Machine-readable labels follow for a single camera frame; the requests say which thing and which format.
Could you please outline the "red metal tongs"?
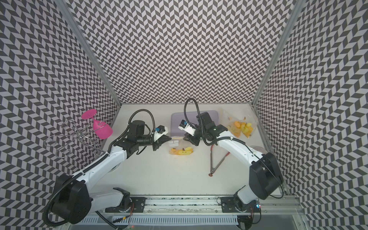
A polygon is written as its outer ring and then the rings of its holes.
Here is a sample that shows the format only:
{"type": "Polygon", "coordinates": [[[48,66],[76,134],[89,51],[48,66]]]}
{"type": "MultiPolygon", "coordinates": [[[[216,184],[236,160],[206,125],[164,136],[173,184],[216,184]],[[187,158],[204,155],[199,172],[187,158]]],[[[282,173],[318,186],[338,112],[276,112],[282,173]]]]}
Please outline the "red metal tongs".
{"type": "Polygon", "coordinates": [[[225,159],[230,155],[229,152],[226,154],[223,154],[221,158],[215,158],[214,154],[214,148],[215,145],[212,145],[210,148],[210,171],[209,171],[209,177],[213,177],[214,173],[218,170],[218,168],[223,164],[225,159]]]}

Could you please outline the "duck print resealable bag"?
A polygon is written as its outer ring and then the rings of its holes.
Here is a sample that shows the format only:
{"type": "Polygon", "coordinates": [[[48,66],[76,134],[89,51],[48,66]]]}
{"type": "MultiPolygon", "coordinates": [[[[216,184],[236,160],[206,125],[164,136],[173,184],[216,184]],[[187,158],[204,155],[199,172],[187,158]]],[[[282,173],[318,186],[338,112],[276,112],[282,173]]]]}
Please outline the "duck print resealable bag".
{"type": "Polygon", "coordinates": [[[255,131],[257,126],[257,120],[255,120],[253,117],[245,116],[241,121],[241,132],[244,134],[247,138],[250,138],[255,131]]]}

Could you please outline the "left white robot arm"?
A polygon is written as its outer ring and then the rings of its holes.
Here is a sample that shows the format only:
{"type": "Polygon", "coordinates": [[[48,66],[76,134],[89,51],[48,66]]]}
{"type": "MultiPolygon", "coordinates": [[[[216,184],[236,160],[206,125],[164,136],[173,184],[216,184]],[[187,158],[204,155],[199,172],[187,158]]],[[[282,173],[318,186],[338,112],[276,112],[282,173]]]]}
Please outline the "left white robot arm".
{"type": "Polygon", "coordinates": [[[130,193],[115,187],[111,191],[92,193],[91,189],[115,167],[132,156],[140,147],[152,146],[157,150],[171,140],[168,128],[158,126],[145,134],[145,122],[135,120],[129,123],[121,138],[115,140],[101,157],[73,175],[63,174],[57,178],[53,194],[46,204],[42,220],[49,227],[65,223],[77,224],[91,212],[107,208],[128,211],[132,202],[130,193]]]}

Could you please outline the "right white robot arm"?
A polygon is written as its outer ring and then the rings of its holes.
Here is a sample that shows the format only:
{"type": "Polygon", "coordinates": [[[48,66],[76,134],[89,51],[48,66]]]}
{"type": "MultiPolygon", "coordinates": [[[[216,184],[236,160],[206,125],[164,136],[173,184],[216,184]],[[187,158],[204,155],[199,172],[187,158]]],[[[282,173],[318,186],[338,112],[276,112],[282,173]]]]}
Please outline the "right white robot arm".
{"type": "Polygon", "coordinates": [[[223,125],[215,125],[209,113],[196,116],[199,125],[191,125],[182,120],[179,129],[186,132],[185,140],[198,146],[203,140],[208,146],[217,145],[242,162],[249,169],[247,184],[234,194],[234,205],[240,212],[247,211],[255,200],[267,199],[282,186],[283,177],[276,157],[264,154],[237,139],[223,125]]]}

